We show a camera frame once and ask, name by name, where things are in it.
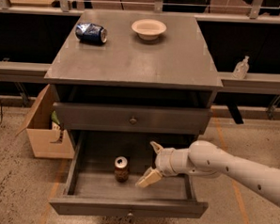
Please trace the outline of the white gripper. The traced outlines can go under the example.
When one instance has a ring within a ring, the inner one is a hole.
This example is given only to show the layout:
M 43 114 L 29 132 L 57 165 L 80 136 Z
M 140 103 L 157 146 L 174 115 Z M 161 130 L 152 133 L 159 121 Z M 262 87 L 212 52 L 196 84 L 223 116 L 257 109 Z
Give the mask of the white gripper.
M 148 168 L 145 174 L 136 182 L 136 187 L 146 187 L 155 184 L 160 181 L 163 176 L 177 176 L 177 173 L 171 166 L 171 158 L 174 149 L 164 148 L 162 145 L 154 141 L 151 141 L 149 144 L 157 153 L 157 157 L 155 158 L 156 168 Z

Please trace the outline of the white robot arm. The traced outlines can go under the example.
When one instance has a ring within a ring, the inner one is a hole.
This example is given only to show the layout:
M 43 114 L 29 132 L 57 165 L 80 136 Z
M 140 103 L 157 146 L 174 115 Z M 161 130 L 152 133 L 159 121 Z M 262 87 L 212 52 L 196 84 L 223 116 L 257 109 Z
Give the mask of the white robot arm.
M 224 174 L 280 208 L 280 169 L 239 158 L 207 141 L 197 140 L 188 149 L 164 148 L 151 141 L 155 168 L 148 168 L 135 184 L 146 187 L 163 177 L 179 174 L 214 177 Z

